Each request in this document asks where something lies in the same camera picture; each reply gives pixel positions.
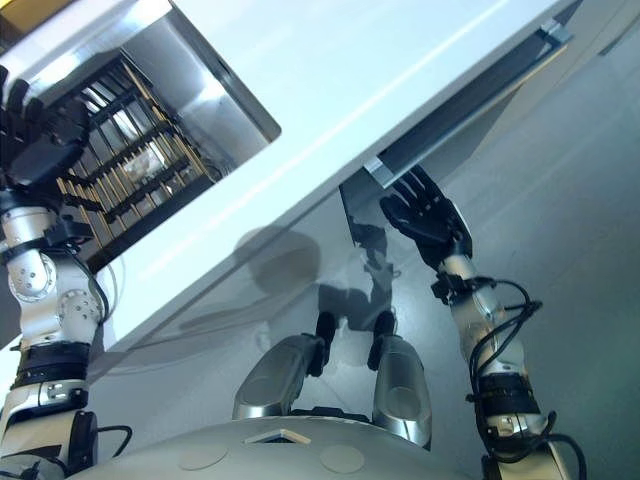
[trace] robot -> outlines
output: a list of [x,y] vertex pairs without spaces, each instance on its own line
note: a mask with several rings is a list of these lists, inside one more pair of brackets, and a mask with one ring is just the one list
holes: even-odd
[[[0,67],[0,98],[7,77]],[[17,80],[1,111],[1,260],[21,307],[20,365],[0,417],[0,479],[100,480],[312,478],[467,478],[429,452],[431,407],[420,358],[395,334],[382,312],[373,329],[368,367],[377,371],[371,420],[333,408],[293,410],[307,375],[329,361],[334,316],[320,314],[314,334],[293,335],[269,350],[239,388],[233,421],[120,456],[131,437],[124,426],[97,427],[85,411],[90,346],[109,315],[108,299],[77,257],[91,238],[86,224],[61,215],[65,199],[56,178],[76,162],[87,142],[88,115],[80,102],[58,110],[23,101]],[[518,331],[541,303],[520,285],[480,276],[469,230],[454,204],[420,167],[380,202],[391,225],[413,239],[435,272],[432,293],[451,310],[469,366],[478,433],[487,455],[485,480],[568,480],[552,432],[556,414],[541,412],[524,363]],[[495,288],[522,295],[503,306]],[[123,430],[125,442],[97,464],[101,431]]]

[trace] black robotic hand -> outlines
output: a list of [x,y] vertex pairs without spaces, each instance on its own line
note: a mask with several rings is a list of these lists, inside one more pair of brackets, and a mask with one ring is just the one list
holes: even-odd
[[415,240],[424,262],[438,270],[450,255],[471,257],[471,234],[451,200],[422,167],[414,167],[394,183],[400,194],[380,200],[391,225]]
[[[0,65],[0,103],[8,71]],[[89,139],[89,116],[82,102],[45,109],[32,98],[23,107],[29,84],[18,79],[0,110],[2,189],[36,187],[55,181],[82,155]]]

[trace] metal handle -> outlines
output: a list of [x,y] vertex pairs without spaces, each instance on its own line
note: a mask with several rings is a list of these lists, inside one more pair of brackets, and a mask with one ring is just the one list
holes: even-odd
[[480,118],[482,115],[496,106],[500,101],[504,100],[510,94],[515,92],[531,77],[545,68],[549,63],[551,63],[556,57],[558,57],[566,50],[568,43],[573,38],[573,35],[568,30],[566,30],[561,23],[553,19],[545,22],[540,27],[537,34],[540,34],[547,43],[547,50],[542,55],[540,55],[529,68],[517,75],[502,90],[490,96],[480,106],[471,110],[460,122],[447,130],[428,148],[422,150],[419,154],[410,157],[408,161],[405,162],[404,165],[396,171],[393,171],[391,168],[389,168],[389,166],[386,165],[379,156],[375,156],[372,159],[368,160],[364,164],[365,170],[367,170],[371,174],[374,180],[378,184],[380,184],[382,188],[388,188],[398,178],[411,170],[411,168],[425,160],[429,155],[433,154],[436,150],[446,144],[458,133],[462,132],[478,118]]

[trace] metal grill rack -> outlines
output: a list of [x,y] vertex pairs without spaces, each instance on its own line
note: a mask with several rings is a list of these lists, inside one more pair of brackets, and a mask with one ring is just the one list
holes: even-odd
[[83,101],[89,145],[58,187],[91,226],[83,256],[96,271],[221,178],[124,55],[76,82],[55,102]]

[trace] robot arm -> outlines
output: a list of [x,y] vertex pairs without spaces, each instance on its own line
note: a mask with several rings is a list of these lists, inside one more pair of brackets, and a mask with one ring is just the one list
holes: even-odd
[[[7,71],[0,66],[0,100]],[[0,260],[20,304],[20,365],[0,417],[0,478],[64,478],[93,465],[96,418],[87,405],[89,350],[108,302],[76,258],[91,238],[60,216],[56,178],[82,154],[88,114],[79,102],[43,109],[17,80],[0,110]]]
[[[478,275],[469,230],[453,203],[426,172],[415,167],[394,185],[398,195],[381,200],[391,224],[415,240],[424,262],[437,272],[434,295],[451,308],[469,365],[478,432],[487,449],[486,480],[568,480],[554,442],[569,443],[586,479],[584,456],[565,435],[551,433],[555,412],[543,415],[533,395],[522,344],[515,338],[542,304],[518,284]],[[495,294],[508,284],[523,295],[503,306]]]

